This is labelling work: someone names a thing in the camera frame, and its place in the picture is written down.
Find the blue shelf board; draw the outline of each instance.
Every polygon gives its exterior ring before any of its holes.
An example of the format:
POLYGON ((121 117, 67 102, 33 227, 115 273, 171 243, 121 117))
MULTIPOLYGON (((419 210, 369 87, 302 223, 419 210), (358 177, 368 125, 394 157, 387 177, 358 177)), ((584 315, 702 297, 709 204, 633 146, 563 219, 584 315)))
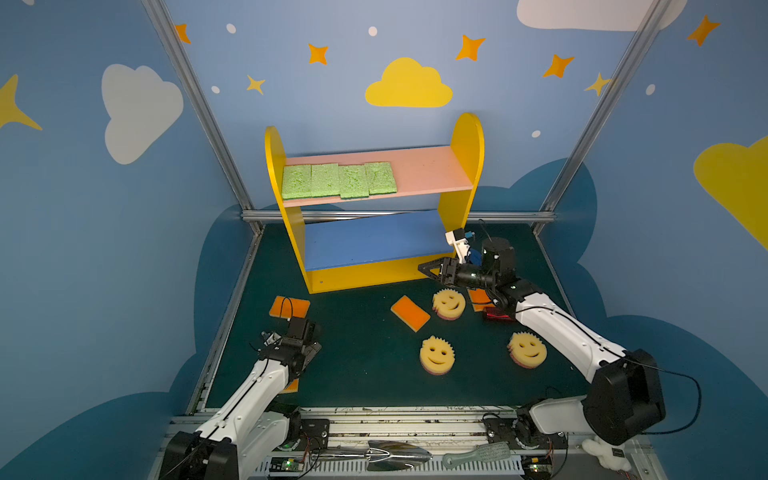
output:
POLYGON ((307 271, 452 253, 437 210, 306 225, 307 271))

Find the metal frame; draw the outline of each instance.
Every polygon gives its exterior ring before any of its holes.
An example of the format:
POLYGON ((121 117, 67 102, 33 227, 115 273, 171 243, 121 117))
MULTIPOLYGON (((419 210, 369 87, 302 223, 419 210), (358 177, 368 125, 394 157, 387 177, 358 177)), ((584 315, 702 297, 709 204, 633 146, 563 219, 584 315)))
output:
MULTIPOLYGON (((155 459, 148 480, 157 480, 165 446, 177 432, 194 432, 205 423, 216 409, 191 416, 174 417, 166 431, 165 440, 155 459)), ((301 409, 303 419, 328 419, 329 447, 344 446, 360 448, 367 446, 370 439, 388 439, 409 442, 428 449, 433 455, 471 450, 477 445, 487 443, 482 417, 486 413, 495 413, 504 418, 516 418, 515 411, 509 406, 429 406, 429 407, 344 407, 344 408, 309 408, 301 409)), ((581 443, 591 435, 570 435, 568 438, 569 455, 588 455, 581 443)), ((512 449, 513 455, 546 455, 546 449, 512 449)), ((565 450, 555 453, 564 455, 565 450)), ((624 453, 634 467, 633 473, 641 480, 667 480, 658 457, 648 442, 647 437, 637 436, 624 445, 624 453)), ((290 452, 273 452, 275 456, 294 456, 290 452)), ((470 466, 463 475, 473 475, 470 466)), ((333 475, 332 472, 308 476, 333 475)), ((360 475, 369 476, 367 472, 360 475)), ((402 476, 405 472, 392 475, 402 476)))
MULTIPOLYGON (((352 210, 306 210, 302 211, 305 222, 325 222, 332 220, 351 220, 353 218, 376 217, 379 215, 405 214, 415 210, 387 211, 352 211, 352 210)), ((283 217, 278 210, 249 210, 242 214, 246 222, 282 223, 283 217)), ((487 223, 550 223, 555 219, 554 212, 469 212, 467 222, 480 219, 487 223)))
POLYGON ((253 259, 256 258, 256 251, 259 248, 261 242, 261 235, 254 234, 246 255, 245 263, 243 264, 240 275, 237 277, 237 283, 235 284, 232 297, 227 305, 227 311, 224 313, 224 318, 219 325, 219 331, 216 333, 213 345, 210 347, 208 358, 205 361, 205 366, 200 372, 200 377, 197 379, 192 396, 190 397, 189 404, 187 405, 187 415, 192 415, 198 412, 205 406, 205 402, 208 400, 208 393, 210 392, 210 385, 216 378, 216 372, 219 369, 219 363, 221 362, 221 356, 224 353, 224 347, 227 346, 227 340, 230 338, 230 331, 237 314, 237 309, 240 307, 240 300, 243 298, 243 291, 245 290, 245 284, 248 281, 248 275, 250 269, 253 266, 253 259))
MULTIPOLYGON (((565 161, 562 170, 557 179, 555 179, 552 188, 549 190, 544 203, 541 205, 541 211, 552 212, 558 205, 558 202, 563 197, 565 190, 573 180, 576 171, 581 166, 584 158, 587 156, 587 152, 592 148, 592 144, 598 138, 600 130, 602 130, 608 117, 611 116, 611 112, 616 108, 616 105, 624 93, 624 89, 629 84, 629 81, 634 76, 634 72, 640 63, 643 61, 645 54, 648 52, 650 45, 653 43, 656 35, 658 34, 661 24, 661 18, 667 11, 671 0, 654 0, 645 14, 645 18, 640 23, 640 27, 637 29, 632 41, 627 47, 624 57, 619 61, 619 65, 616 67, 613 76, 611 77, 611 83, 608 84, 608 90, 603 94, 598 102, 598 105, 594 108, 592 115, 584 127, 584 131, 581 132, 576 145, 574 146, 571 155, 565 161)), ((537 223, 534 226, 534 233, 538 235, 544 228, 544 224, 537 223)))
POLYGON ((200 82, 197 81, 192 64, 187 57, 187 53, 184 51, 181 40, 179 40, 165 2, 163 0, 141 0, 141 3, 147 9, 147 14, 152 21, 152 25, 154 25, 155 31, 157 31, 157 36, 160 37, 160 41, 168 53, 168 58, 170 58, 174 70, 179 75, 181 84, 187 92, 190 103, 208 137, 210 146, 214 149, 214 153, 219 159, 224 174, 227 175, 237 201, 243 210, 252 210, 253 205, 250 197, 248 197, 248 190, 245 188, 243 178, 237 170, 237 165, 227 147, 227 142, 224 140, 221 130, 219 130, 219 126, 216 123, 214 113, 210 109, 210 105, 200 88, 200 82))

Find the yellow shelf side panel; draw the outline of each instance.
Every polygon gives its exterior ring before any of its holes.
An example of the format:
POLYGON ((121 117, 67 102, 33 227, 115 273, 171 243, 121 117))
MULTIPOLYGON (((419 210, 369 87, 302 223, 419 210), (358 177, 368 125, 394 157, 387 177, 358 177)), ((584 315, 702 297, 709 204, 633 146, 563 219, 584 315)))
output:
POLYGON ((310 279, 304 270, 304 216, 301 214, 301 207, 286 207, 283 204, 283 168, 286 166, 286 151, 283 148, 283 141, 280 140, 280 134, 275 127, 267 127, 264 134, 264 151, 266 153, 266 169, 270 172, 270 183, 275 193, 277 206, 283 215, 283 222, 288 230, 293 251, 296 252, 296 259, 299 261, 301 274, 304 275, 304 282, 307 289, 310 288, 310 279))
POLYGON ((466 113, 458 118, 453 128, 451 149, 472 182, 472 189, 440 194, 437 211, 445 231, 464 228, 480 182, 485 161, 485 137, 477 115, 466 113))

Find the orange sponge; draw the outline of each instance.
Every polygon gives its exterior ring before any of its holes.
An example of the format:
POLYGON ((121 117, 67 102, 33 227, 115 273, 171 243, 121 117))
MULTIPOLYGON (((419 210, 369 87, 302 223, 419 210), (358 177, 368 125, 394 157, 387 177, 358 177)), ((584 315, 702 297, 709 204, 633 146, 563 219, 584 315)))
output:
POLYGON ((493 306, 488 294, 482 288, 468 288, 469 299, 472 301, 472 309, 475 312, 481 312, 490 306, 493 306))
POLYGON ((299 379, 293 380, 290 385, 283 389, 280 393, 296 393, 299 391, 299 379))
POLYGON ((270 316, 276 316, 278 318, 290 318, 292 316, 300 316, 306 318, 306 311, 310 309, 309 300, 299 300, 296 298, 289 298, 283 302, 283 297, 276 296, 275 303, 270 308, 270 316))
POLYGON ((411 330, 418 332, 420 328, 429 320, 429 314, 420 309, 418 305, 413 303, 413 300, 403 295, 400 300, 395 302, 390 308, 392 313, 398 316, 407 326, 411 327, 411 330))

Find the white robotic arm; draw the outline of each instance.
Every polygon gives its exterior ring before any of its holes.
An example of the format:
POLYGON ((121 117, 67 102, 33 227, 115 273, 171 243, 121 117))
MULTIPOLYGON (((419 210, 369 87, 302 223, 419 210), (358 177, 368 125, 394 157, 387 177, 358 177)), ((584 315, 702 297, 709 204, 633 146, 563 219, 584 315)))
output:
POLYGON ((289 437, 298 438, 296 409, 268 409, 320 350, 320 344, 313 341, 314 328, 314 323, 293 317, 285 336, 270 337, 260 360, 227 403, 195 433, 178 432, 171 439, 160 478, 245 480, 269 452, 289 437))
MULTIPOLYGON (((464 230, 454 230, 446 238, 465 238, 464 230)), ((541 335, 591 384, 586 396, 546 399, 520 408, 516 433, 521 444, 538 445, 541 434, 594 432, 620 445, 663 420, 666 412, 654 358, 643 350, 628 352, 587 328, 518 277, 516 263, 507 240, 489 237, 482 243, 481 265, 444 257, 419 265, 419 271, 446 286, 485 289, 497 308, 541 335)))

